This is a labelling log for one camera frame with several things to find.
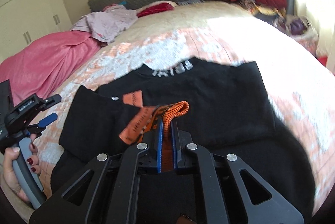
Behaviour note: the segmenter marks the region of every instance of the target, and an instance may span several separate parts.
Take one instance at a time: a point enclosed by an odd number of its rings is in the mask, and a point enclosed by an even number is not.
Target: finger
[[[27,163],[31,166],[34,166],[38,165],[40,163],[40,160],[36,155],[32,155],[27,159]]]
[[[16,160],[19,157],[20,148],[6,148],[5,156],[3,159],[2,167],[4,172],[12,172],[13,171],[13,160]]]
[[[33,155],[37,155],[37,152],[39,151],[38,148],[37,148],[37,146],[34,145],[33,143],[29,144],[29,149],[33,153]]]
[[[34,165],[30,169],[35,174],[40,174],[42,172],[41,167],[39,167],[38,165]]]
[[[36,137],[37,137],[37,134],[35,134],[35,133],[31,134],[30,135],[31,142],[35,141]]]

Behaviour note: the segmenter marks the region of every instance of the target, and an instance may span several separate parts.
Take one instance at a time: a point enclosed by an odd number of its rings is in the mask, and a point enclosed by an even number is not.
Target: silver screw
[[[189,150],[196,150],[196,149],[198,148],[198,146],[197,146],[196,144],[194,144],[194,143],[189,143],[189,144],[187,145],[187,148],[188,148]]]
[[[148,147],[148,145],[146,143],[139,143],[137,145],[137,148],[140,150],[146,149]]]
[[[107,156],[107,154],[105,154],[105,153],[101,153],[101,154],[99,154],[99,155],[97,156],[97,160],[98,160],[99,162],[103,162],[103,161],[107,160],[107,158],[108,158],[108,156]]]
[[[227,155],[227,160],[231,161],[231,162],[234,162],[237,160],[237,156],[233,153],[230,153]]]

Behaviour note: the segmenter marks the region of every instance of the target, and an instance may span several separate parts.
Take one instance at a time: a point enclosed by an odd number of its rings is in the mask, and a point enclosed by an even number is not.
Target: door handle
[[[28,38],[27,38],[26,33],[23,33],[23,36],[24,36],[24,38],[25,38],[25,40],[26,40],[26,43],[29,44],[29,41],[28,41]]]
[[[61,23],[61,21],[59,20],[58,14],[56,14],[56,19],[57,19],[57,21],[58,21],[58,23],[57,23],[57,24],[60,24],[60,23]]]
[[[53,16],[53,18],[54,18],[55,24],[58,25],[58,22],[56,20],[56,16],[55,15]]]
[[[27,31],[26,34],[27,34],[27,36],[28,36],[29,42],[31,42],[31,37],[30,37],[30,35],[29,35],[29,32]]]

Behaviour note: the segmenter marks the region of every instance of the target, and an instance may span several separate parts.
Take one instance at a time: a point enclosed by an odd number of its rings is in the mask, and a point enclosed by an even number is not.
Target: wardrobe
[[[0,23],[0,62],[72,25],[63,0],[0,0]]]

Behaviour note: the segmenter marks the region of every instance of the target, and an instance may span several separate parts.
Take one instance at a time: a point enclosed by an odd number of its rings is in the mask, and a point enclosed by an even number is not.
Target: gray handle
[[[29,42],[31,42],[31,37],[30,37],[30,35],[29,35],[29,32],[27,31],[26,34],[27,34],[27,36],[28,36]]]
[[[20,147],[19,157],[13,161],[13,170],[16,178],[21,185],[22,190],[29,198],[34,209],[37,209],[46,200],[43,193],[43,185],[37,174],[31,171],[30,165],[27,163],[28,157],[32,155],[29,144],[30,138],[23,138],[19,144],[12,147]]]
[[[58,14],[56,14],[56,19],[57,19],[57,21],[58,21],[58,24],[60,24],[61,21],[59,20]]]
[[[28,38],[27,38],[26,33],[23,33],[23,36],[24,36],[24,38],[25,38],[25,40],[26,40],[26,43],[29,44],[29,41],[28,41]]]
[[[56,20],[56,16],[55,15],[53,16],[53,18],[54,18],[55,24],[58,25],[58,22]]]

